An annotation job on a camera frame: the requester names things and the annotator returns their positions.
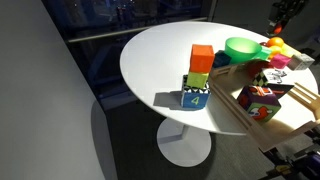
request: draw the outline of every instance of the table pedestal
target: table pedestal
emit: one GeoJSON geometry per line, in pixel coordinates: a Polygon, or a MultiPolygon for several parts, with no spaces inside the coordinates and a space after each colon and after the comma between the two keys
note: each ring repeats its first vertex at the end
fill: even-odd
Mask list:
{"type": "Polygon", "coordinates": [[[192,167],[203,162],[211,150],[209,132],[167,118],[157,133],[162,154],[173,164],[192,167]]]}

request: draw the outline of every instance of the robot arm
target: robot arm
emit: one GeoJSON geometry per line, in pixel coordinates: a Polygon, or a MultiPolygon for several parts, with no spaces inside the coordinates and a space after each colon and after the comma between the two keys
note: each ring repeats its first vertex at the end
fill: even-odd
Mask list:
{"type": "Polygon", "coordinates": [[[279,34],[291,18],[298,15],[306,6],[308,0],[281,0],[273,3],[269,15],[269,27],[267,34],[275,36],[279,34]]]}

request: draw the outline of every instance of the white round table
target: white round table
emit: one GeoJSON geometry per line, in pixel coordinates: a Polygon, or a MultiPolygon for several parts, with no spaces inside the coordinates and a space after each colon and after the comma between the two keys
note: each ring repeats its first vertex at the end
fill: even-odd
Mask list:
{"type": "MultiPolygon", "coordinates": [[[[160,125],[160,151],[172,163],[190,167],[206,159],[211,150],[209,132],[245,135],[237,120],[211,94],[205,108],[180,105],[182,76],[188,74],[192,44],[224,50],[226,39],[244,37],[256,42],[268,38],[241,28],[206,22],[178,22],[150,28],[124,47],[120,68],[131,91],[147,106],[167,117],[160,125]]],[[[315,79],[310,72],[308,76],[315,79]]]]}

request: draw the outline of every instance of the green block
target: green block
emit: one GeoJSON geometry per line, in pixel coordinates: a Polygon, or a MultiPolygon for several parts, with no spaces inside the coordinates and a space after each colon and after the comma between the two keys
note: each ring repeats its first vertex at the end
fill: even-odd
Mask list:
{"type": "Polygon", "coordinates": [[[258,118],[260,122],[269,121],[279,110],[281,106],[273,106],[263,103],[252,103],[247,109],[247,112],[251,117],[258,118]]]}
{"type": "Polygon", "coordinates": [[[209,73],[194,73],[189,72],[188,79],[187,79],[187,86],[197,87],[197,88],[204,88],[209,73]]]}
{"type": "Polygon", "coordinates": [[[265,46],[262,46],[262,49],[259,53],[257,53],[252,59],[262,59],[267,60],[269,55],[271,54],[271,49],[265,46]]]}

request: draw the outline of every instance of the green bowl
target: green bowl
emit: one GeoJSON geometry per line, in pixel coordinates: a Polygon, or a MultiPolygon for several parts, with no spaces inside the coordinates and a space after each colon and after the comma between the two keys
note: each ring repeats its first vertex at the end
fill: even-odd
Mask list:
{"type": "Polygon", "coordinates": [[[231,57],[230,64],[238,64],[251,60],[261,50],[261,45],[255,41],[232,37],[226,40],[224,51],[231,57]]]}

